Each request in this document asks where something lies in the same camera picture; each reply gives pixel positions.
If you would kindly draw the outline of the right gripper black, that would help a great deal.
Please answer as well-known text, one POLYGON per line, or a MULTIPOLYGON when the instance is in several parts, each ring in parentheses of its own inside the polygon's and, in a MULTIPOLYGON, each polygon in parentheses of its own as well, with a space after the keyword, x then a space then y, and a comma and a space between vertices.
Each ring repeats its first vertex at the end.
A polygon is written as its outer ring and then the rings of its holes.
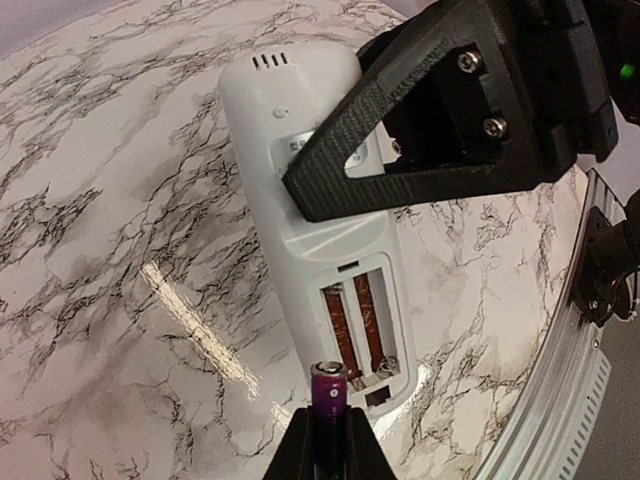
POLYGON ((618 143, 613 101, 580 1, 492 1, 498 56, 489 60, 489 105, 507 134, 489 168, 493 183, 552 183, 580 154, 599 162, 618 143))

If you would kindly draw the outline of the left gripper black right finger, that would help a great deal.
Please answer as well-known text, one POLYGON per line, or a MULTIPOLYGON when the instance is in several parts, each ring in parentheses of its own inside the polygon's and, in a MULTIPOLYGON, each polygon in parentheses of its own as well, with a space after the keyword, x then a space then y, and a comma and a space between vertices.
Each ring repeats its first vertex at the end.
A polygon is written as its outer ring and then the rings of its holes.
POLYGON ((346 479, 397 479, 361 408, 347 408, 345 460, 346 479))

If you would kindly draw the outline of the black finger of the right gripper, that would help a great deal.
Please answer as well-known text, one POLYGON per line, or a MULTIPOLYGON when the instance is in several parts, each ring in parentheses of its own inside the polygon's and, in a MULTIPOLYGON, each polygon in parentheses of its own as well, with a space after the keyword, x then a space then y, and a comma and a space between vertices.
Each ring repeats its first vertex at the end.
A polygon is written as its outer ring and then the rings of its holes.
POLYGON ((399 151, 386 170, 480 165, 479 40, 471 19, 412 19, 363 53, 394 103, 382 123, 399 151))
POLYGON ((526 191, 545 165, 502 1, 439 1, 358 51, 363 73, 287 168, 312 222, 526 191))

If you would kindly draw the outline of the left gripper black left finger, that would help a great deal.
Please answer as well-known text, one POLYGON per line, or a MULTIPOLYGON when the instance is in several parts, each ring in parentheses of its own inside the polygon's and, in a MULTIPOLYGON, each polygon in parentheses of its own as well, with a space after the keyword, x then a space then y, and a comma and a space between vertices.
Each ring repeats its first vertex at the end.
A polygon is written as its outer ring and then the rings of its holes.
POLYGON ((263 480, 313 478, 313 413, 310 407, 299 408, 294 412, 263 480))

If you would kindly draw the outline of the white remote control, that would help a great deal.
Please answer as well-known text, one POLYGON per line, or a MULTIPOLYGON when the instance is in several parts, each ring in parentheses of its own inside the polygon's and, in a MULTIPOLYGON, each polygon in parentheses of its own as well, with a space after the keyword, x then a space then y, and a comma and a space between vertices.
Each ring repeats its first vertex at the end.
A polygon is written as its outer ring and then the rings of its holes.
POLYGON ((356 84, 355 52, 330 42, 271 47, 228 64, 219 91, 235 159, 284 319, 304 367, 347 369, 351 404, 376 418, 417 383, 408 295, 393 215, 312 223, 283 176, 356 84))

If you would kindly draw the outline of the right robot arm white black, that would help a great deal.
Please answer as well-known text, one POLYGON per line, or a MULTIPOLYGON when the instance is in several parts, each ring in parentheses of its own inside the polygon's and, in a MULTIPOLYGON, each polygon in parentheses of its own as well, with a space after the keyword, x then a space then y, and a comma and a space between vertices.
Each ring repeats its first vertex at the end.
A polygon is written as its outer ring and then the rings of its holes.
POLYGON ((437 1, 357 57, 283 176, 311 222, 531 190, 639 121, 635 1, 437 1))

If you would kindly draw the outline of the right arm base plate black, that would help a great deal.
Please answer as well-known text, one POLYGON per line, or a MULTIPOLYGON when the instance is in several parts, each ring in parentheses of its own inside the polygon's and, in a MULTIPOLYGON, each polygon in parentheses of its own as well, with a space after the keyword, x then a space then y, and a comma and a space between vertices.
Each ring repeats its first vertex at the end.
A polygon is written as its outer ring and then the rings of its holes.
POLYGON ((617 316, 632 317, 637 287, 627 280, 639 272, 639 194, 624 207, 626 218, 612 225, 596 206, 589 211, 572 298, 585 319, 599 328, 617 316))

